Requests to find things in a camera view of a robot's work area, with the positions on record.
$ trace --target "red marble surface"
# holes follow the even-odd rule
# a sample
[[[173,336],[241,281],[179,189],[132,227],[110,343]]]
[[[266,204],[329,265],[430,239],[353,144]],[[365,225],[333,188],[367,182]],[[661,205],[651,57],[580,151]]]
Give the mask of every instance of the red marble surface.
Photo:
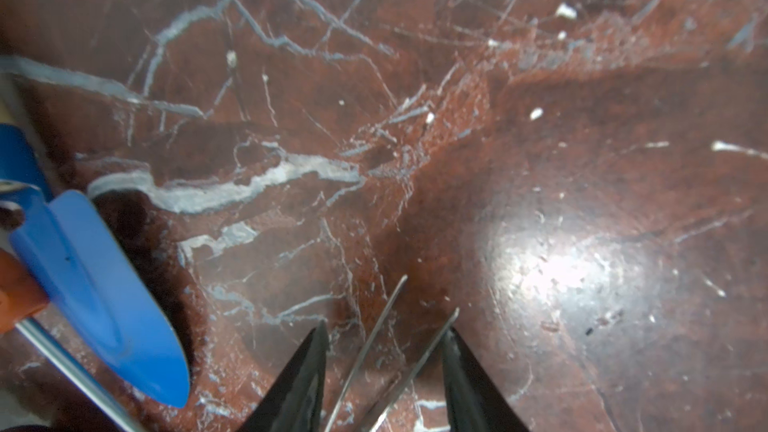
[[[55,311],[40,319],[148,427],[234,430],[321,319],[330,408],[402,274],[335,430],[456,306],[533,430],[768,420],[768,0],[0,11],[0,72],[177,328],[187,407],[121,383]],[[0,354],[27,406],[107,427],[20,337]],[[447,429],[436,364],[382,429]]]

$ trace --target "gardening tool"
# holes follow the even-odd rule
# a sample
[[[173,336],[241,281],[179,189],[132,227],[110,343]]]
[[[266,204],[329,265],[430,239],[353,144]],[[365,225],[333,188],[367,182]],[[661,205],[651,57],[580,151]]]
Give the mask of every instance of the gardening tool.
[[[331,428],[333,427],[333,422],[336,420],[336,416],[339,414],[339,409],[341,408],[341,404],[344,401],[344,397],[346,396],[347,391],[350,389],[352,379],[355,377],[355,374],[357,374],[357,371],[362,366],[362,362],[366,359],[368,351],[373,345],[373,339],[376,338],[379,330],[381,330],[382,326],[384,325],[384,319],[389,314],[389,311],[392,310],[392,306],[395,304],[395,300],[397,299],[397,296],[400,295],[402,286],[406,284],[407,280],[408,275],[403,275],[402,278],[400,278],[400,282],[398,282],[395,290],[392,291],[392,294],[389,296],[389,300],[384,306],[384,310],[381,312],[381,315],[379,315],[379,320],[376,321],[376,325],[373,326],[373,330],[371,330],[371,333],[368,335],[368,340],[366,340],[366,342],[362,345],[362,349],[360,349],[360,352],[357,355],[357,359],[355,359],[355,363],[352,365],[350,375],[347,376],[346,381],[341,388],[339,399],[336,401],[336,405],[333,407],[333,411],[331,411],[331,415],[328,417],[328,422],[326,423],[326,432],[330,432]]]
[[[48,297],[11,254],[0,249],[0,334],[14,327],[125,432],[146,432],[139,422],[64,350],[32,316]]]
[[[339,404],[343,401],[350,383],[360,370],[373,340],[384,324],[384,321],[392,310],[403,285],[408,280],[404,275],[395,290],[389,296],[384,310],[379,315],[373,330],[360,349],[350,374],[342,386],[336,406],[329,415],[325,431],[332,429]],[[386,418],[387,412],[405,392],[418,372],[424,367],[427,359],[440,344],[443,336],[458,317],[458,308],[454,310],[448,320],[437,331],[429,342],[426,350],[419,360],[411,366],[400,380],[395,382],[384,396],[378,400],[363,418],[360,430],[368,432],[379,427]],[[302,345],[294,353],[291,360],[275,380],[272,388],[266,393],[261,404],[249,416],[237,432],[317,432],[320,422],[320,407],[322,406],[322,386],[325,379],[326,352],[328,349],[328,333],[325,323],[322,322],[314,328],[304,339]]]
[[[237,432],[314,432],[320,426],[326,382],[326,323],[312,329],[259,407]]]
[[[187,360],[158,304],[91,201],[70,190],[47,203],[42,174],[34,162],[17,160],[26,154],[19,150],[0,149],[0,202],[24,212],[10,235],[14,251],[115,373],[159,402],[185,406]]]
[[[442,373],[452,432],[528,432],[454,328],[442,338]]]
[[[458,318],[458,307],[454,309],[453,314],[451,314],[451,316],[448,317],[448,320],[442,325],[442,327],[440,327],[437,333],[435,333],[435,335],[432,336],[432,340],[429,341],[429,345],[427,345],[427,349],[424,350],[424,353],[422,354],[422,356],[410,368],[410,370],[408,371],[408,374],[405,374],[402,377],[402,379],[395,382],[389,388],[389,390],[384,394],[384,396],[373,405],[373,407],[368,411],[366,416],[362,418],[362,422],[360,423],[360,427],[358,429],[360,432],[374,432],[376,429],[379,428],[379,426],[381,426],[389,410],[400,399],[400,396],[402,396],[402,394],[406,391],[406,389],[411,384],[411,382],[413,382],[413,380],[416,379],[416,376],[424,367],[424,364],[427,363],[427,360],[432,355],[432,352],[435,351],[437,346],[440,344],[441,339],[446,335],[448,330],[453,326],[453,323],[456,322],[457,318]]]

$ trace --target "metal rod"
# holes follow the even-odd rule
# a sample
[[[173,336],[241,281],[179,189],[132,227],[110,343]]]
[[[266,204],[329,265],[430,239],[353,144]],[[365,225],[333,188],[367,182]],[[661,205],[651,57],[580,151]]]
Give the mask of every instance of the metal rod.
[[[87,395],[122,430],[125,432],[147,432],[136,419],[128,415],[125,408],[101,387],[79,362],[74,360],[69,352],[64,350],[62,345],[39,322],[33,318],[26,318],[16,323],[16,329],[43,352],[48,360],[53,362],[69,380],[83,391],[83,394]]]
[[[333,422],[336,421],[336,416],[339,414],[341,403],[344,401],[344,397],[346,396],[347,391],[350,389],[352,379],[355,377],[355,374],[357,374],[357,371],[362,366],[362,362],[366,359],[368,351],[371,350],[371,346],[373,345],[373,339],[376,338],[376,334],[379,333],[379,330],[381,330],[381,327],[384,325],[384,319],[386,319],[389,311],[392,310],[395,299],[397,299],[397,296],[402,290],[402,286],[406,283],[407,280],[408,275],[403,275],[400,279],[400,282],[397,283],[395,290],[392,291],[392,295],[389,296],[389,301],[387,301],[386,305],[384,306],[384,310],[381,312],[381,315],[379,315],[379,320],[376,321],[376,325],[373,326],[373,330],[371,330],[371,333],[368,336],[368,340],[366,340],[366,342],[362,345],[362,349],[360,349],[360,353],[357,355],[357,359],[355,359],[355,363],[352,366],[350,375],[347,376],[344,385],[341,387],[341,393],[339,394],[339,399],[336,401],[336,405],[333,406],[333,412],[331,412],[331,415],[328,416],[325,432],[330,432],[333,428]]]
[[[427,349],[424,350],[424,354],[418,359],[418,361],[411,367],[408,374],[405,375],[399,382],[393,385],[382,398],[380,398],[373,407],[368,411],[368,414],[362,418],[360,423],[359,432],[374,432],[381,426],[382,422],[386,418],[389,409],[395,405],[403,392],[406,391],[413,379],[416,378],[418,373],[424,367],[424,364],[429,360],[429,356],[435,351],[438,344],[442,340],[442,336],[451,328],[456,319],[458,318],[458,307],[453,311],[451,317],[440,327],[440,330],[432,337]]]

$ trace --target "white vein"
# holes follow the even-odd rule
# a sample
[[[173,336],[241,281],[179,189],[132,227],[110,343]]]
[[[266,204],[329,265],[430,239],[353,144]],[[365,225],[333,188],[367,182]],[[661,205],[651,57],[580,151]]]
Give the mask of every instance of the white vein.
[[[202,117],[196,106],[147,100],[116,80],[104,79],[83,72],[61,69],[19,56],[0,56],[0,72],[22,76],[36,82],[73,87],[132,104],[147,105],[183,116]]]
[[[341,19],[339,19],[338,17],[333,15],[331,12],[329,12],[317,0],[294,0],[294,1],[298,2],[302,6],[307,6],[307,7],[311,8],[315,12],[315,14],[317,14],[323,21],[325,21],[327,24],[331,25],[331,27],[326,32],[326,36],[324,36],[320,40],[318,45],[320,43],[325,42],[327,40],[328,35],[330,34],[330,32],[334,28],[337,28],[337,29],[343,30],[344,32],[346,32],[350,36],[358,39],[360,42],[363,42],[363,43],[365,43],[365,44],[367,44],[367,45],[369,45],[371,47],[374,47],[375,49],[379,50],[380,52],[383,52],[383,53],[387,54],[388,56],[394,56],[395,55],[395,51],[390,46],[388,46],[386,44],[383,44],[383,43],[378,43],[378,44],[377,43],[373,43],[373,41],[370,40],[370,38],[368,36],[364,35],[363,33],[359,32],[358,30],[354,30],[353,28],[351,28],[347,24],[344,24],[344,22]]]
[[[183,12],[165,29],[155,35],[154,42],[158,44],[158,47],[155,49],[152,60],[149,62],[147,76],[144,79],[143,94],[145,96],[149,95],[154,82],[154,74],[157,72],[160,63],[163,61],[165,49],[168,44],[185,32],[192,24],[200,22],[201,20],[219,20],[222,17],[224,10],[232,3],[232,1],[233,0],[218,0],[215,5],[199,5],[192,10]]]
[[[407,114],[403,114],[401,116],[393,117],[390,120],[388,120],[387,123],[397,124],[398,122],[402,122],[403,120],[408,120],[411,117],[420,116],[421,114],[425,114],[427,112],[429,112],[429,106],[421,106],[421,107],[418,107],[418,108],[408,112]]]
[[[184,254],[186,261],[192,262],[193,253],[196,248],[203,247],[204,245],[210,247],[212,251],[211,258],[214,258],[222,255],[228,248],[249,244],[258,236],[259,232],[257,230],[253,230],[246,221],[242,221],[222,228],[218,238],[213,238],[207,234],[197,235],[197,237],[179,242],[179,248]]]
[[[270,77],[263,73],[261,74],[261,80],[264,82],[264,94],[266,95],[266,106],[270,109],[270,118],[272,119],[272,123],[275,127],[277,127],[277,113],[275,112],[274,108],[272,107],[272,98],[270,97],[270,87],[267,85],[267,83],[270,81]]]
[[[324,180],[360,184],[365,178],[358,165],[321,156],[289,154],[280,149],[282,160],[262,175],[253,176],[247,184],[234,181],[197,185],[186,181],[157,186],[147,170],[117,172],[97,178],[88,186],[88,196],[100,196],[110,191],[138,190],[152,203],[177,214],[199,214],[239,202],[253,200],[270,186],[285,184],[309,173]]]
[[[715,140],[710,147],[713,152],[738,152],[746,154],[748,156],[759,157],[763,160],[768,160],[768,153],[761,152],[760,150],[750,149],[749,147],[737,146],[736,144],[729,144],[721,140]]]

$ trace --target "white speck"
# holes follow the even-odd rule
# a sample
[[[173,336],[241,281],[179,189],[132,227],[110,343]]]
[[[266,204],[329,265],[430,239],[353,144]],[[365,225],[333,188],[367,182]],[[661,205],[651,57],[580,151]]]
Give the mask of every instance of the white speck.
[[[714,290],[715,292],[717,292],[717,295],[719,295],[720,297],[726,297],[726,293],[725,293],[725,291],[724,291],[722,288],[720,288],[720,287],[717,287],[717,286],[716,286],[714,283],[712,283],[712,281],[711,281],[711,280],[709,280],[708,278],[706,278],[706,277],[704,278],[704,283],[706,284],[706,286],[707,286],[707,287],[709,287],[709,288],[711,288],[712,290]]]
[[[576,12],[575,8],[563,2],[558,6],[558,9],[554,12],[554,15],[556,17],[565,17],[566,19],[576,20],[576,17],[578,17],[578,12]]]
[[[226,64],[230,69],[237,67],[237,53],[234,50],[226,52]]]

